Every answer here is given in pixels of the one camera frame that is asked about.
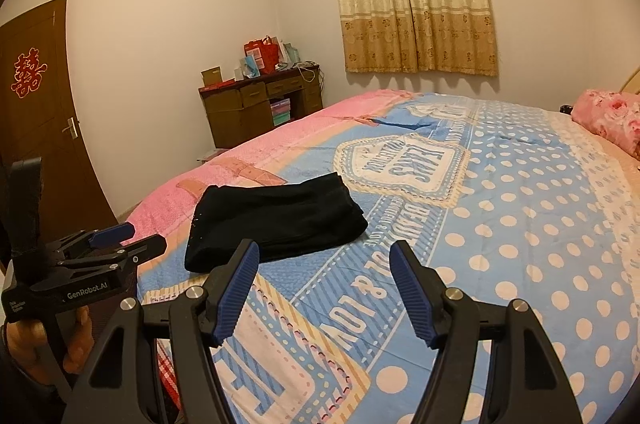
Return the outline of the left hand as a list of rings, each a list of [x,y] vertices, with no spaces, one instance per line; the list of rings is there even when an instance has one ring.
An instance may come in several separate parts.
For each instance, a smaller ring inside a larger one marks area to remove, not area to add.
[[[6,323],[6,344],[10,356],[35,382],[51,385],[51,375],[38,355],[38,349],[47,346],[47,335],[40,321]],[[84,368],[94,345],[92,321],[87,306],[76,310],[74,332],[67,342],[63,361],[66,373],[79,374]]]

